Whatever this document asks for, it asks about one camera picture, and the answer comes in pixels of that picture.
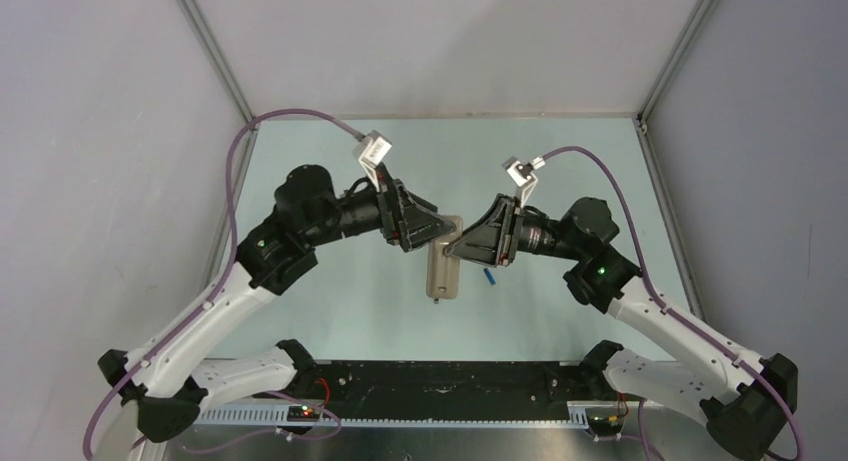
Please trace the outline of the blue battery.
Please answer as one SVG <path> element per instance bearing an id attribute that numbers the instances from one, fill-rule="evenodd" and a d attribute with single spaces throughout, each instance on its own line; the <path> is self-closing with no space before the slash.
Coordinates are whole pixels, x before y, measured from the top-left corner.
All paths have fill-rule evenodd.
<path id="1" fill-rule="evenodd" d="M 489 268 L 484 268 L 483 273 L 491 286 L 495 286 L 497 284 L 494 274 Z"/>

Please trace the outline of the beige remote control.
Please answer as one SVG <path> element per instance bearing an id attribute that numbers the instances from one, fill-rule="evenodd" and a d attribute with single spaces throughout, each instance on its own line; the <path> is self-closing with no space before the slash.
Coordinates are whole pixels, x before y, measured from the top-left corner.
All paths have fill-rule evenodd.
<path id="1" fill-rule="evenodd" d="M 429 244 L 426 295 L 434 304 L 439 304 L 444 299 L 455 299 L 459 293 L 460 260 L 447 256 L 445 250 L 461 235 L 463 220 L 456 215 L 450 215 L 448 220 L 454 224 L 454 231 L 436 238 Z"/>

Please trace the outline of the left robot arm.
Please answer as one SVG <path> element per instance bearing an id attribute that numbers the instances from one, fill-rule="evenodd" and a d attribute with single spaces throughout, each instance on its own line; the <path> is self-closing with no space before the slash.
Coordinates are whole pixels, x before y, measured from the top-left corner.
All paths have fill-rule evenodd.
<path id="1" fill-rule="evenodd" d="M 269 216 L 238 244 L 222 279 L 162 333 L 133 351 L 109 350 L 98 365 L 123 404 L 138 409 L 149 441 L 175 438 L 202 413 L 264 392 L 304 397 L 316 384 L 313 357 L 294 340 L 253 357 L 207 364 L 206 357 L 248 317 L 317 265 L 319 246 L 371 231 L 405 252 L 454 232 L 454 222 L 411 193 L 384 166 L 337 195 L 330 173 L 302 165 L 274 193 Z"/>

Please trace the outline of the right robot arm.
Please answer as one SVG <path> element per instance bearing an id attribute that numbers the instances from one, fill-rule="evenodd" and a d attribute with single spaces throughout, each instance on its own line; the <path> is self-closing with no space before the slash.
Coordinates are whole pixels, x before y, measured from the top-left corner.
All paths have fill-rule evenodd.
<path id="1" fill-rule="evenodd" d="M 657 362 L 601 341 L 582 360 L 585 392 L 654 401 L 705 427 L 735 458 L 764 458 L 797 407 L 797 366 L 781 354 L 765 358 L 680 310 L 645 268 L 612 245 L 618 232 L 601 199 L 580 198 L 552 220 L 500 195 L 444 253 L 491 267 L 510 265 L 519 252 L 574 261 L 563 279 L 578 303 L 640 332 L 673 358 Z"/>

